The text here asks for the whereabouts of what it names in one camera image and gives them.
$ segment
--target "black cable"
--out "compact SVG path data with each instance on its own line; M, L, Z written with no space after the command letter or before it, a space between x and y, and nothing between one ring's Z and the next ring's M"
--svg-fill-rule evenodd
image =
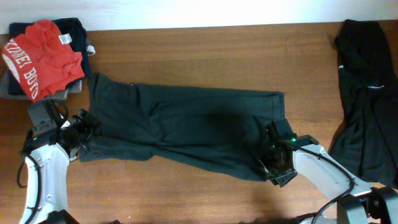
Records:
M37 163L37 161L31 155L28 155L26 153L21 152L21 156L23 158L25 158L25 157L29 158L34 163L34 165L35 165L34 167L35 167L36 172L37 172L37 197L36 197L36 203L35 203L35 206L33 208L31 208L32 209L32 213L30 214L29 218L25 222L25 224L29 224L33 220L33 218L35 217L37 211L39 210L40 199L42 197L42 175L41 175L41 172L40 172L39 164Z
M85 139L85 142L87 142L88 140L90 140L90 138L92 137L93 134L94 134L94 129L93 129L92 132L88 135L88 137Z
M23 158L23 160L21 162L21 165L18 168L18 173L17 173L17 184L18 184L18 187L20 187L20 188L26 188L27 187L27 185L22 185L21 182L20 182L21 171L22 171L22 168L23 168L24 164L25 164L25 158Z
M294 144L292 144L292 143L290 143L290 142L279 141L279 143L285 144L285 145L287 145L287 146L290 146L290 147L294 148L295 151L296 151L296 150L301 150L301 151L306 152L306 153L308 153L308 154L311 154L311 155L313 155L313 156L317 156L318 158L323 159L324 161L327 161L328 163L330 163L331 165L333 165L334 167L336 167L338 170L340 170L345 176L347 176L347 178L348 178L348 180L349 180L349 187L348 187L348 189L347 189L346 191L344 191L342 194L340 194L339 196L335 197L334 199L330 200L328 203L326 203L326 205L322 206L322 208L319 209L319 211L318 211L317 214L314 216L314 218L313 218L313 220L312 220L312 222L311 222L311 224L315 224L315 223L317 222L319 216L322 215L322 213L323 213L328 207L330 207L330 205L333 205L339 198L342 198L342 197L348 195L348 194L354 189L355 181L354 181L354 179L352 178L352 176L351 176L347 171L344 170L344 168L342 168L341 166L337 165L337 164L336 164L335 162L333 162L332 160L330 160L330 159L324 157L322 154L316 153L316 152L313 152L313 151L310 151L310 150L308 150L308 149L304 149L304 148L299 147L299 146L296 146L296 145L294 145Z

